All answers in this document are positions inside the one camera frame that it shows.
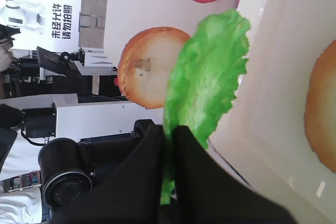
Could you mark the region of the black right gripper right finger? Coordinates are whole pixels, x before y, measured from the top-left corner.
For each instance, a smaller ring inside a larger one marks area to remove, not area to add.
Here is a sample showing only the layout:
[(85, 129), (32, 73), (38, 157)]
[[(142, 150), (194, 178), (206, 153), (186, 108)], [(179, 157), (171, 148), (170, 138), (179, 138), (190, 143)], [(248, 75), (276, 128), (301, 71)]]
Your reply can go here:
[(182, 223), (296, 223), (286, 208), (223, 170), (187, 126), (175, 129), (173, 151)]

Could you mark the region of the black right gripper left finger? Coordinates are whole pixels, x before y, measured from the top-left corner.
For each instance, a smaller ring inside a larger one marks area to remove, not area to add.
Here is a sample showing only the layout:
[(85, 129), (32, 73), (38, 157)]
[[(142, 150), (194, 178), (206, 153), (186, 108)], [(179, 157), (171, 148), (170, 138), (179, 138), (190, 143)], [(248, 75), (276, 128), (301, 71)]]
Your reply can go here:
[(160, 125), (146, 130), (135, 150), (100, 185), (54, 210), (53, 223), (157, 223), (163, 172)]

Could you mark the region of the black robot arm joint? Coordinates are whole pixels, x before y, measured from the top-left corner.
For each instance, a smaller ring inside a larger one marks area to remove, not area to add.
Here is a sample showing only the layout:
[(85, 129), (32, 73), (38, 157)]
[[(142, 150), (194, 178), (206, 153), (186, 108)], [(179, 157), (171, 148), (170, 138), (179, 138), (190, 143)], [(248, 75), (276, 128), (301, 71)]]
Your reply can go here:
[(57, 210), (90, 193), (126, 160), (153, 121), (137, 120), (130, 133), (86, 138), (57, 138), (45, 144), (38, 163), (46, 204)]

